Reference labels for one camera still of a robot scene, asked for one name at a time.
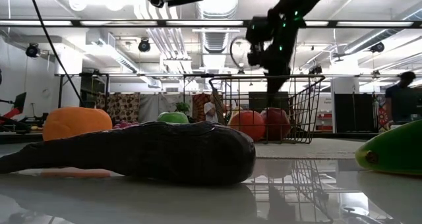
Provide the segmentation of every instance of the dark eggplant toy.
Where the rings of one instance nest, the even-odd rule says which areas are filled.
[[[0,173],[76,167],[193,185],[228,185],[249,178],[253,141],[209,122],[173,125],[150,122],[29,144],[0,157]]]

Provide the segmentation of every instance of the green fruit toy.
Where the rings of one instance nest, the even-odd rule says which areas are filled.
[[[157,121],[166,122],[166,123],[179,123],[179,124],[187,124],[189,120],[184,113],[180,112],[164,112],[158,116]]]
[[[379,134],[355,152],[365,169],[402,175],[422,175],[422,121]]]

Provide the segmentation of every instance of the pole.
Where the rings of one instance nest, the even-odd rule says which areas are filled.
[[[104,111],[107,112],[107,110],[108,110],[109,86],[110,86],[110,75],[107,74],[105,77],[107,79],[106,79],[106,82],[105,82]]]
[[[59,108],[61,108],[61,96],[63,93],[63,78],[65,76],[64,75],[60,75],[60,87],[59,87]]]
[[[186,88],[186,75],[183,75],[183,103],[186,103],[185,101],[185,88]]]

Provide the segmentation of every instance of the orange pumpkin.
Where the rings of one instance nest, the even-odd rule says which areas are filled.
[[[42,133],[44,141],[110,130],[110,116],[102,109],[64,107],[51,112]]]

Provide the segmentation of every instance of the potted plant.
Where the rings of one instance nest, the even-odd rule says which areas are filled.
[[[176,103],[176,112],[187,114],[189,113],[190,109],[191,109],[191,106],[189,106],[188,103],[185,103],[185,102]]]
[[[188,116],[189,110],[191,110],[191,106],[188,103],[185,103],[185,102],[176,103],[175,112],[184,113],[187,116],[190,123],[195,123],[196,121],[192,117]]]

